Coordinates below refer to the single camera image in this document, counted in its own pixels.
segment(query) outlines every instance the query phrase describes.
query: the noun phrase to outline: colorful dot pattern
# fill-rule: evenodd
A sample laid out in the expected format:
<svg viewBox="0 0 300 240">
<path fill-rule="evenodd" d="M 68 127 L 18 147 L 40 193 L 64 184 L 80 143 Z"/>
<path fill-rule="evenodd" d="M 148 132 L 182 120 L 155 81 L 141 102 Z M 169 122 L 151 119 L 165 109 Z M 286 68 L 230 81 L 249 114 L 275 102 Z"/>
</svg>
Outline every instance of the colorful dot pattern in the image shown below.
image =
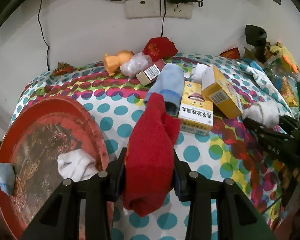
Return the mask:
<svg viewBox="0 0 300 240">
<path fill-rule="evenodd" d="M 272 100 L 279 111 L 288 113 L 285 101 L 267 77 L 236 60 L 211 55 L 178 53 L 166 60 L 181 66 L 184 75 L 197 63 L 215 65 L 239 93 L 243 108 L 256 101 Z M 149 86 L 121 73 L 109 77 L 103 63 L 78 68 L 75 72 L 54 77 L 45 72 L 33 79 L 22 92 L 11 123 L 27 107 L 45 97 L 62 94 L 80 102 L 97 122 L 104 136 L 110 160 L 127 145 L 136 122 L 145 110 L 143 98 Z M 231 177 L 261 212 L 281 195 L 278 171 L 282 164 L 260 151 L 256 139 L 245 129 L 241 117 L 233 120 L 214 116 L 214 127 L 206 136 L 180 132 L 175 145 L 180 160 L 208 179 L 223 181 Z M 190 202 L 179 202 L 172 190 L 162 207 L 139 217 L 115 203 L 113 240 L 179 240 L 185 239 Z M 211 200 L 212 239 L 217 239 L 217 212 Z M 264 214 L 270 227 L 281 220 L 279 202 Z"/>
</svg>

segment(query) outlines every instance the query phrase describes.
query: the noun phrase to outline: metal screw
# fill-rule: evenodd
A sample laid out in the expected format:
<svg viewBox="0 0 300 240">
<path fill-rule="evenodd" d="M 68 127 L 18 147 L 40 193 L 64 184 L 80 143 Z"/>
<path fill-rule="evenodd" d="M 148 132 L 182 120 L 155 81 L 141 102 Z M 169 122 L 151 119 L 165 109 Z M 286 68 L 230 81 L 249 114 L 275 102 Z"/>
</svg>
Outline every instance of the metal screw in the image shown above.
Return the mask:
<svg viewBox="0 0 300 240">
<path fill-rule="evenodd" d="M 196 171 L 191 171 L 191 172 L 189 172 L 189 176 L 191 178 L 195 179 L 195 178 L 197 178 L 199 176 L 199 174 Z"/>
<path fill-rule="evenodd" d="M 100 172 L 98 173 L 98 176 L 99 176 L 100 178 L 105 178 L 106 176 L 108 176 L 108 172 L 106 172 L 106 171 L 100 171 Z"/>
<path fill-rule="evenodd" d="M 64 179 L 62 184 L 65 186 L 69 186 L 72 183 L 71 179 Z"/>
<path fill-rule="evenodd" d="M 230 178 L 225 179 L 225 182 L 226 182 L 226 184 L 228 184 L 230 186 L 234 184 L 233 179 L 230 179 Z"/>
</svg>

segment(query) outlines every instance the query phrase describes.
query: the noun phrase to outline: wall plate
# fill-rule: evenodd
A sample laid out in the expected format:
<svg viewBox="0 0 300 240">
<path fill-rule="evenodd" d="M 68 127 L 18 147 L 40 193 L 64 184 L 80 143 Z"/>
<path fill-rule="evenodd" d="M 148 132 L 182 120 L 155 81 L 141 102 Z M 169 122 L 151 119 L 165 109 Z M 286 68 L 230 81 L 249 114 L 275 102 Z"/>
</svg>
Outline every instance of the wall plate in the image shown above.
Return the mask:
<svg viewBox="0 0 300 240">
<path fill-rule="evenodd" d="M 164 0 L 161 0 L 161 16 L 164 15 Z M 192 17 L 192 7 L 193 3 L 178 3 L 172 4 L 167 3 L 167 13 L 166 17 L 182 18 L 182 19 L 191 19 Z"/>
<path fill-rule="evenodd" d="M 127 0 L 125 7 L 128 19 L 160 17 L 160 0 Z"/>
</svg>

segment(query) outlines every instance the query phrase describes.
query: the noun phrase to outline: polka dot bedsheet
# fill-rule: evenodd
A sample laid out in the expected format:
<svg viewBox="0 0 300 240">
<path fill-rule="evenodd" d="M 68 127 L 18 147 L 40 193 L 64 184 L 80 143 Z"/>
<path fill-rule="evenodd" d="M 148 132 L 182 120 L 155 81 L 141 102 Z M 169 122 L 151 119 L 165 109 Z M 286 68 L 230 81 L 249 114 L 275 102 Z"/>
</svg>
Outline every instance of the polka dot bedsheet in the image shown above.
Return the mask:
<svg viewBox="0 0 300 240">
<path fill-rule="evenodd" d="M 281 114 L 290 109 L 264 73 L 242 62 L 210 55 L 178 53 L 166 62 L 181 66 L 189 80 L 197 63 L 215 65 L 239 93 L 243 108 L 256 101 L 272 100 Z M 22 92 L 11 123 L 25 109 L 45 97 L 61 94 L 80 102 L 99 125 L 110 160 L 127 145 L 129 136 L 145 110 L 143 98 L 149 86 L 142 86 L 136 78 L 121 73 L 109 77 L 103 63 L 86 65 L 70 74 L 55 77 L 45 72 L 34 78 Z M 214 116 L 214 126 L 207 136 L 180 132 L 175 150 L 182 161 L 189 163 L 208 179 L 223 181 L 232 178 L 252 201 L 259 212 L 264 211 L 281 195 L 278 172 L 282 163 L 273 161 L 259 148 L 256 138 L 242 123 L 241 117 L 226 119 Z M 212 239 L 217 239 L 217 211 L 212 205 Z M 113 240 L 179 240 L 185 239 L 190 203 L 180 203 L 171 191 L 162 207 L 139 217 L 115 203 Z M 284 210 L 280 202 L 264 215 L 271 228 L 282 220 Z"/>
</svg>

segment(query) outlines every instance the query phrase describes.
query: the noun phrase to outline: box with barcode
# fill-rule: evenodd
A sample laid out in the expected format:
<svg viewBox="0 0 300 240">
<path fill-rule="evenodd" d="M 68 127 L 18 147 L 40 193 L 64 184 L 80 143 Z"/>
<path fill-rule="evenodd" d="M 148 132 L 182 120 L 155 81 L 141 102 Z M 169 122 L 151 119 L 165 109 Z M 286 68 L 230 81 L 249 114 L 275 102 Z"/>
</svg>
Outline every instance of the box with barcode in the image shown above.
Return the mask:
<svg viewBox="0 0 300 240">
<path fill-rule="evenodd" d="M 243 113 L 238 93 L 214 65 L 202 73 L 201 95 L 204 99 L 211 100 L 229 119 Z"/>
<path fill-rule="evenodd" d="M 186 81 L 178 118 L 181 130 L 206 135 L 213 126 L 213 103 L 203 99 L 201 85 Z"/>
<path fill-rule="evenodd" d="M 157 79 L 164 66 L 165 62 L 163 61 L 163 59 L 159 59 L 153 62 L 145 70 L 138 73 L 136 75 L 136 78 L 140 81 L 142 85 L 146 86 L 147 84 L 150 84 L 151 82 Z"/>
</svg>

